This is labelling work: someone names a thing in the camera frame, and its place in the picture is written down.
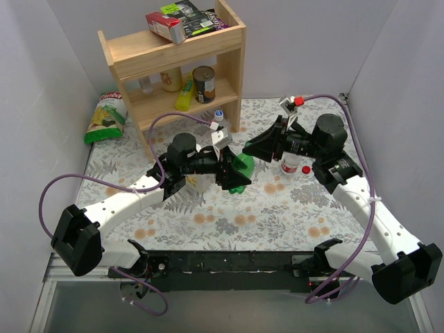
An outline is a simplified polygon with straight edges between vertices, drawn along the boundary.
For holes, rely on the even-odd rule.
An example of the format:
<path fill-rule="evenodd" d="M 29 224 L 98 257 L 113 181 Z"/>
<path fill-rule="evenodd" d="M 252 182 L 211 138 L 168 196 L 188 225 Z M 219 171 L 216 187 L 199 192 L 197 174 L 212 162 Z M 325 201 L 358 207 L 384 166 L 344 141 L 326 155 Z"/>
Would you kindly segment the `yellow bottle on shelf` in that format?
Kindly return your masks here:
<path fill-rule="evenodd" d="M 191 100 L 195 94 L 195 84 L 193 74 L 189 72 L 186 76 L 178 98 L 176 99 L 175 108 L 179 111 L 188 111 L 191 105 Z"/>

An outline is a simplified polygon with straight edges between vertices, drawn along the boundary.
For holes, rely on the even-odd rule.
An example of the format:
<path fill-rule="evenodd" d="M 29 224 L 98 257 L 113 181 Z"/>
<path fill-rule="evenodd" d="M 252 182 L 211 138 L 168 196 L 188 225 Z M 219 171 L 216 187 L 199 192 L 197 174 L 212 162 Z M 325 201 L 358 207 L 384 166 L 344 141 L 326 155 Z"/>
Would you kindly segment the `square clear bottle white cap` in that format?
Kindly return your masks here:
<path fill-rule="evenodd" d="M 188 173 L 186 176 L 187 185 L 200 194 L 206 192 L 214 181 L 212 174 Z"/>

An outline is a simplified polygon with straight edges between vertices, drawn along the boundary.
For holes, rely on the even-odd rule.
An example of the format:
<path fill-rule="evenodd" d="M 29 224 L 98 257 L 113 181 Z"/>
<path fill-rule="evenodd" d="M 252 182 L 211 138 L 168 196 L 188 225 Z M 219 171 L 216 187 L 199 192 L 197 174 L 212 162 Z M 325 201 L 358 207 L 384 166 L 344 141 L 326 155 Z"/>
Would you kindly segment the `small clear bottle on shelf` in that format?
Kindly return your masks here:
<path fill-rule="evenodd" d="M 139 86 L 144 94 L 151 94 L 153 92 L 153 86 L 150 76 L 145 76 L 138 80 Z"/>

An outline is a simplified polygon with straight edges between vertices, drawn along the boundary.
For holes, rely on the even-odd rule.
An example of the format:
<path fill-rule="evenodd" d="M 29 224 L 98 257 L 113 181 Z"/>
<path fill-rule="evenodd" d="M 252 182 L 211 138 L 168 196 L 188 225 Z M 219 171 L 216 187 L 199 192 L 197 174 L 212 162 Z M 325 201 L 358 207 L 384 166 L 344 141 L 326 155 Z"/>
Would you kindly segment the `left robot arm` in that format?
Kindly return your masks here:
<path fill-rule="evenodd" d="M 198 148 L 196 138 L 189 133 L 176 135 L 160 162 L 129 192 L 120 191 L 84 208 L 70 205 L 64 209 L 51 247 L 74 275 L 86 275 L 97 267 L 115 267 L 134 278 L 143 276 L 148 251 L 135 240 L 108 241 L 106 237 L 130 217 L 180 191 L 188 175 L 213 175 L 223 190 L 251 184 L 249 177 L 237 170 L 240 160 L 229 147 Z"/>

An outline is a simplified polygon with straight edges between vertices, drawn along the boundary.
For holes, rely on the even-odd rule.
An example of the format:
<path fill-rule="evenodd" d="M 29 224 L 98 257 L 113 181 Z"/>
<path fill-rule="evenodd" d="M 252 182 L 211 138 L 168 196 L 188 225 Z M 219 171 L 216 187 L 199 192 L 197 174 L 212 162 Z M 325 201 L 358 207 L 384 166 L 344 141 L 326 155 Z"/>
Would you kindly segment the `green plastic bottle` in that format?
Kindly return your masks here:
<path fill-rule="evenodd" d="M 247 178 L 251 178 L 255 168 L 255 162 L 252 156 L 246 155 L 244 153 L 240 153 L 237 156 L 237 160 L 234 164 L 237 171 L 242 173 Z M 230 194 L 242 194 L 246 189 L 246 186 L 239 186 L 229 190 Z"/>

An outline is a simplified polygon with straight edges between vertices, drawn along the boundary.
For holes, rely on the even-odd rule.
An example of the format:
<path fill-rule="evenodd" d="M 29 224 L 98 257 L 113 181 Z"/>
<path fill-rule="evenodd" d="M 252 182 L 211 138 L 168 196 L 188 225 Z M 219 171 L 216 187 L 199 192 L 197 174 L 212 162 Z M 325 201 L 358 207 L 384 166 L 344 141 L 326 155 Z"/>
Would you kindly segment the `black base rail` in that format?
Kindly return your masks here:
<path fill-rule="evenodd" d="M 170 291 L 259 291 L 309 293 L 333 270 L 315 264 L 313 251 L 151 251 L 124 273 Z"/>

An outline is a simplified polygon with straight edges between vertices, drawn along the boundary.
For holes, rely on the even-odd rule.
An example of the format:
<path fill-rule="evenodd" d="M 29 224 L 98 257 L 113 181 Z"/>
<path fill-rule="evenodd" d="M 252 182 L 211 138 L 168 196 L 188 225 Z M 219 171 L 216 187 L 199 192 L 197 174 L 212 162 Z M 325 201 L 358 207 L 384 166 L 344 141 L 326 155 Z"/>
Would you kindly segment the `floral table mat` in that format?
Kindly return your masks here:
<path fill-rule="evenodd" d="M 233 134 L 230 148 L 240 153 L 244 144 L 264 132 L 279 114 L 286 116 L 279 99 L 243 99 L 241 127 Z M 342 109 L 331 99 L 308 101 L 298 109 L 298 122 L 311 132 L 324 114 L 339 115 Z M 211 144 L 210 131 L 203 124 L 181 117 L 156 124 L 153 144 L 157 154 L 166 151 L 177 133 L 191 133 L 198 144 Z M 242 194 L 230 194 L 212 184 L 203 194 L 188 186 L 172 198 L 134 215 L 108 234 L 109 240 L 134 239 L 149 250 L 313 250 L 332 237 L 356 248 L 364 234 L 351 213 L 333 199 L 303 159 L 294 174 L 281 171 L 280 163 L 255 159 L 252 185 Z M 128 118 L 124 136 L 96 143 L 86 174 L 130 186 L 151 168 Z"/>

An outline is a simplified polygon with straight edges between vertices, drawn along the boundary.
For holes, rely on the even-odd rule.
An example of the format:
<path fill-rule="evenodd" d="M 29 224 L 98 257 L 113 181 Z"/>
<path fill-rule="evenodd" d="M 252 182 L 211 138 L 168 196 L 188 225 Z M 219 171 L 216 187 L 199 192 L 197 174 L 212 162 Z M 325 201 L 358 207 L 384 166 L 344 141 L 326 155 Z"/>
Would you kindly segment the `clear bottle red label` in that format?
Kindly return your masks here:
<path fill-rule="evenodd" d="M 281 171 L 284 174 L 293 174 L 296 172 L 300 162 L 301 157 L 292 153 L 284 153 L 280 162 Z"/>

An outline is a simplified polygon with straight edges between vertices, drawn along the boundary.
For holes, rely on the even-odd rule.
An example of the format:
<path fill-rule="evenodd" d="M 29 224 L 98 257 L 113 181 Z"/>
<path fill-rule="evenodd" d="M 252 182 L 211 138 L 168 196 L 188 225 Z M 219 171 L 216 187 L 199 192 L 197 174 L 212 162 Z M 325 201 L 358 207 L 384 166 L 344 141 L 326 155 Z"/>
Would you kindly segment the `clear bottle blue white cap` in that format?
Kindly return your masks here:
<path fill-rule="evenodd" d="M 226 129 L 226 130 L 230 129 L 229 122 L 226 119 L 224 112 L 222 110 L 216 110 L 214 112 L 212 122 L 217 123 L 218 127 L 222 127 L 222 129 Z"/>

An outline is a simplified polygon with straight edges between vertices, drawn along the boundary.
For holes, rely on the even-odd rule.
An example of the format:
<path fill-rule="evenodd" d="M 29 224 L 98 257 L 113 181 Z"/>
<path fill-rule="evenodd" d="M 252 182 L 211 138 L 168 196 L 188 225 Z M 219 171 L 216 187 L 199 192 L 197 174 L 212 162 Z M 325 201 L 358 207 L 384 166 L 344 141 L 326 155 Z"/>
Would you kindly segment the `green chips bag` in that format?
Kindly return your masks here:
<path fill-rule="evenodd" d="M 85 144 L 123 136 L 128 111 L 119 91 L 102 94 L 88 129 Z"/>

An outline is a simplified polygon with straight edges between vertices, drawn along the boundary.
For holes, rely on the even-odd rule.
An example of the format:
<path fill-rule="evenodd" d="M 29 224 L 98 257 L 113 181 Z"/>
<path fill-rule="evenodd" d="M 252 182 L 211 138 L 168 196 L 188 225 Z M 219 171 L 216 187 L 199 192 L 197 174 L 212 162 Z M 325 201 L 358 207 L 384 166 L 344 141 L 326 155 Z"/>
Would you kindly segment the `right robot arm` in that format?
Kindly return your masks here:
<path fill-rule="evenodd" d="M 313 257 L 297 267 L 325 276 L 343 267 L 371 282 L 392 305 L 432 285 L 443 258 L 441 250 L 413 236 L 370 192 L 363 171 L 343 149 L 348 134 L 341 118 L 321 115 L 312 133 L 300 126 L 289 128 L 287 123 L 279 116 L 268 130 L 250 140 L 243 152 L 265 162 L 279 161 L 286 153 L 313 158 L 314 177 L 369 231 L 377 248 L 377 254 L 361 252 L 353 257 L 353 247 L 330 239 L 317 245 Z"/>

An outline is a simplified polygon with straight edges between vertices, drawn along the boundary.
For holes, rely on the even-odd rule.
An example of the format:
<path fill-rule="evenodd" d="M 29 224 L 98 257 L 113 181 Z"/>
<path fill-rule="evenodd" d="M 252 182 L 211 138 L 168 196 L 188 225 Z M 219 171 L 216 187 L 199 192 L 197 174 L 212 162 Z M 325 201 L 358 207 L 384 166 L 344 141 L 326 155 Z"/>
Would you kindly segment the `tin can on shelf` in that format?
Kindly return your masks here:
<path fill-rule="evenodd" d="M 216 96 L 215 71 L 209 66 L 199 66 L 192 71 L 196 89 L 196 100 L 199 103 L 211 103 Z"/>

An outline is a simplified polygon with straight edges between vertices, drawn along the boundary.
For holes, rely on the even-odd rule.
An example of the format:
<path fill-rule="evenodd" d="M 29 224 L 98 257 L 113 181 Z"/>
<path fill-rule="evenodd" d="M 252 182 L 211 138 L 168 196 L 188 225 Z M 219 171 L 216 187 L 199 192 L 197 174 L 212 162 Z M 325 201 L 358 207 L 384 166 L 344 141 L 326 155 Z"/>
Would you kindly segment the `red white carton box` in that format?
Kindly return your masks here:
<path fill-rule="evenodd" d="M 152 12 L 145 16 L 151 32 L 164 39 L 181 44 L 186 39 L 185 29 L 180 19 L 164 15 L 160 12 Z"/>

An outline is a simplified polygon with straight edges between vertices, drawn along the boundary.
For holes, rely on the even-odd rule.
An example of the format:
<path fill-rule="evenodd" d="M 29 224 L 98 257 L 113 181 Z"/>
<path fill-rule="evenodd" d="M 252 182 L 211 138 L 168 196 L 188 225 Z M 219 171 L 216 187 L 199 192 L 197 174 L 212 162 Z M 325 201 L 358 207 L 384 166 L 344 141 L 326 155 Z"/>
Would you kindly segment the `wooden two-tier shelf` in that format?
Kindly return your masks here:
<path fill-rule="evenodd" d="M 182 44 L 174 44 L 150 31 L 140 31 L 123 37 L 107 39 L 98 32 L 103 53 L 127 107 L 136 133 L 148 157 L 153 154 L 144 136 L 153 122 L 159 125 L 175 121 L 175 92 L 166 91 L 161 84 L 153 86 L 151 94 L 140 89 L 130 91 L 126 83 L 158 74 L 167 69 L 194 64 L 216 57 L 213 66 L 216 96 L 208 104 L 192 101 L 188 114 L 194 115 L 220 107 L 225 112 L 233 132 L 238 132 L 241 116 L 241 97 L 244 79 L 246 25 L 225 1 L 216 1 L 215 13 L 227 28 L 193 37 Z"/>

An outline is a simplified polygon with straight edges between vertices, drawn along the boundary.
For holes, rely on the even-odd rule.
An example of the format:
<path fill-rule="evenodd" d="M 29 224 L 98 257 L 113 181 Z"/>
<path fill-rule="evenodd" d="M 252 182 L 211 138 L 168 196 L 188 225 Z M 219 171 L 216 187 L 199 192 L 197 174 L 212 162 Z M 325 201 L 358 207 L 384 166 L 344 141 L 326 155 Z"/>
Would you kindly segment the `black green box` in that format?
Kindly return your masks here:
<path fill-rule="evenodd" d="M 216 25 L 191 1 L 178 1 L 160 8 L 161 13 L 179 19 L 187 38 L 216 31 Z"/>

